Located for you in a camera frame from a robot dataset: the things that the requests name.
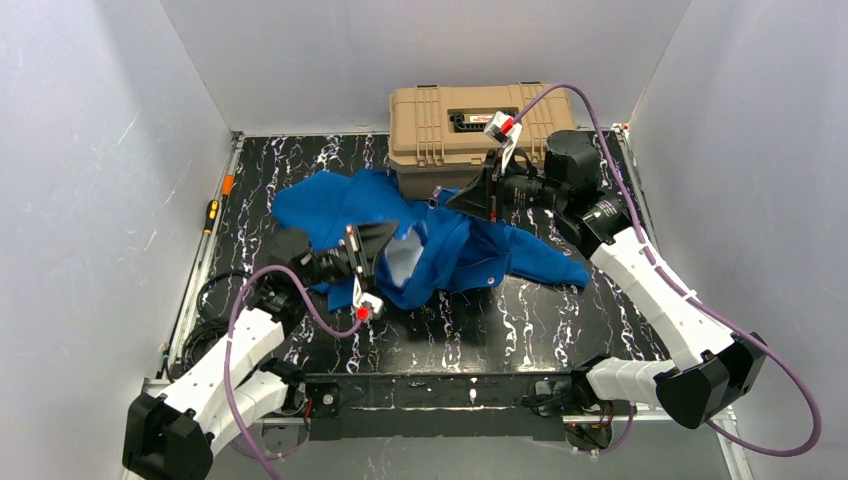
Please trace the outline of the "blue zip jacket white lining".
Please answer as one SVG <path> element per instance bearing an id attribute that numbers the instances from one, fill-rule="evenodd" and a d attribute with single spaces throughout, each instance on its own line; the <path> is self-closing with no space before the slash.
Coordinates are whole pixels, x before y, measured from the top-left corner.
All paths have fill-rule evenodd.
<path id="1" fill-rule="evenodd" d="M 304 230 L 318 249 L 339 243 L 347 225 L 396 221 L 398 230 L 380 258 L 376 289 L 403 310 L 448 293 L 493 288 L 507 275 L 546 285 L 588 285 L 578 261 L 532 233 L 489 223 L 445 208 L 454 190 L 443 189 L 434 208 L 407 200 L 396 179 L 363 169 L 347 177 L 319 171 L 280 190 L 271 213 L 282 227 Z"/>

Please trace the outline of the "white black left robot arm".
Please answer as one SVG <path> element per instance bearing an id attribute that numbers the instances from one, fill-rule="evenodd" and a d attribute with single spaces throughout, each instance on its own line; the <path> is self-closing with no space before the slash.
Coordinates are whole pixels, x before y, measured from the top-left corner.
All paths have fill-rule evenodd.
<path id="1" fill-rule="evenodd" d="M 278 230 L 266 265 L 239 290 L 223 337 L 175 382 L 130 404 L 123 467 L 141 479 L 206 478 L 223 447 L 246 437 L 251 424 L 305 382 L 297 367 L 269 356 L 286 339 L 286 317 L 309 314 L 325 333 L 343 339 L 382 314 L 375 276 L 398 228 L 396 220 L 347 224 L 322 250 L 300 228 Z M 346 330 L 330 327 L 308 292 L 338 283 L 351 287 Z"/>

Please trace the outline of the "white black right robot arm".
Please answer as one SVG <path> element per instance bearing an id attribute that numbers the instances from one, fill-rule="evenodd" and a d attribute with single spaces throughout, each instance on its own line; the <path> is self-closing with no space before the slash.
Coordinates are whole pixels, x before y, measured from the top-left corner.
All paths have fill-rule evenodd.
<path id="1" fill-rule="evenodd" d="M 509 209 L 551 211 L 559 234 L 615 282 L 670 355 L 667 361 L 599 355 L 572 372 L 579 400 L 659 406 L 679 425 L 696 429 L 751 389 L 763 353 L 657 274 L 624 198 L 601 188 L 602 158 L 587 134 L 551 134 L 540 169 L 515 160 L 501 167 L 496 155 L 487 153 L 480 172 L 447 200 L 447 208 L 490 222 Z"/>

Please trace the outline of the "tan plastic toolbox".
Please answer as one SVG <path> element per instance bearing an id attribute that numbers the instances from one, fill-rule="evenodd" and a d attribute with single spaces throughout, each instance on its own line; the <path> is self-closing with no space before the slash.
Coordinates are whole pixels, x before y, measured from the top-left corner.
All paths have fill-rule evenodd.
<path id="1" fill-rule="evenodd" d="M 438 188 L 462 188 L 497 143 L 484 127 L 501 111 L 515 116 L 547 86 L 401 88 L 389 97 L 389 164 L 402 196 L 425 200 Z"/>

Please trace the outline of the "yellow black handled screwdriver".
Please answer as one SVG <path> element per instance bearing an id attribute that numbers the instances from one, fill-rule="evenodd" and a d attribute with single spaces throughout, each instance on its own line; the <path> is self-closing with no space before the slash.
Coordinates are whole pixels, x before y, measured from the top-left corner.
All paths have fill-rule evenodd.
<path id="1" fill-rule="evenodd" d="M 210 200 L 205 209 L 203 234 L 209 235 L 213 232 L 220 210 L 220 202 L 218 200 Z"/>

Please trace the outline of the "orange handled screwdriver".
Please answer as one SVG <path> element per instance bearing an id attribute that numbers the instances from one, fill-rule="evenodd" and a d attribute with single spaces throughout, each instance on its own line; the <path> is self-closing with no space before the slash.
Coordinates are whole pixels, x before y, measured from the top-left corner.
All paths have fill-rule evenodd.
<path id="1" fill-rule="evenodd" d="M 221 196 L 228 197 L 231 194 L 232 188 L 234 185 L 234 176 L 232 174 L 228 174 L 224 177 L 224 180 L 221 185 Z"/>

